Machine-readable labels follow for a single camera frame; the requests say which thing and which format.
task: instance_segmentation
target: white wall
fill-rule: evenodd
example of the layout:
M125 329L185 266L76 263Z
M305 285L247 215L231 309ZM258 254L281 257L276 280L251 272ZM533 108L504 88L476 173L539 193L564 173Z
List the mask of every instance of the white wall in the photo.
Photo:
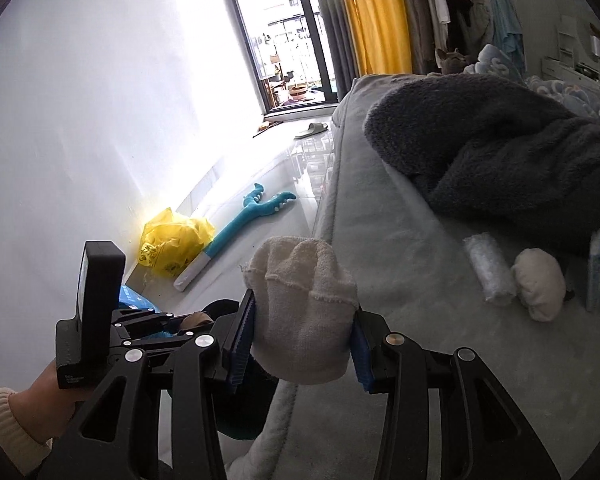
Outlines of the white wall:
M72 317L82 245L132 265L261 110L224 0L13 0L0 17L0 385Z
M541 75L541 59L558 56L557 0L516 0L516 9L522 24L527 71L530 75Z
M591 54L589 23L600 30L600 20L595 15L586 0L557 0L561 14L577 18L580 41L576 43L577 59L586 65L600 70L600 63Z

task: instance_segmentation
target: cat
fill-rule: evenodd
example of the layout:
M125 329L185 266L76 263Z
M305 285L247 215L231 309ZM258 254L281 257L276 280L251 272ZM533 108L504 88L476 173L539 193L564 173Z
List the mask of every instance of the cat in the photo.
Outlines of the cat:
M460 54L458 49L453 52L445 52L441 48L437 48L436 53L440 58L440 65L442 65L442 75L462 73L464 67L471 64L468 56Z

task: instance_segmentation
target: white sleeve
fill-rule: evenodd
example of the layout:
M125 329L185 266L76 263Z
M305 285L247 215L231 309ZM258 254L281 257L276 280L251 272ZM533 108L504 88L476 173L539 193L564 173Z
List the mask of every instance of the white sleeve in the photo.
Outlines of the white sleeve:
M438 14L438 21L443 24L451 23L451 16L449 15L449 7L446 4L446 0L435 1L436 13Z
M26 476L51 452L51 446L50 441L44 446L37 443L18 424L9 406L9 396L14 393L9 388L0 388L0 447Z

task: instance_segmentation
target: white sock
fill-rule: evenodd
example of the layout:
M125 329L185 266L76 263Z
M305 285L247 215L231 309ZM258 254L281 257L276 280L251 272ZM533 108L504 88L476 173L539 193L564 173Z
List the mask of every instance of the white sock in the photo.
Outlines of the white sock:
M536 321L552 321L560 314L567 291L558 261L542 249L525 249L512 267L520 301Z
M328 243L270 238L243 275L256 298L251 354L269 374L297 384L344 375L358 294Z

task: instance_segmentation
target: bed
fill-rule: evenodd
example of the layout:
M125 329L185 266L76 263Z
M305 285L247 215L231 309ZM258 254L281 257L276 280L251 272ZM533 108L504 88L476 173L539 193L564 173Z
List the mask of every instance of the bed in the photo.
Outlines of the bed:
M382 314L392 330L435 351L474 348L570 478L600 441L600 310L588 314L576 298L543 324L517 301L505 308L484 303L462 239L489 231L510 263L528 242L506 224L439 218L362 133L369 107L414 77L364 76L334 112L336 161L315 235L355 276L361 306ZM428 478L435 479L439 410L431 396ZM228 477L373 478L385 402L362 391L351 364L332 383L280 381L264 431L228 465Z

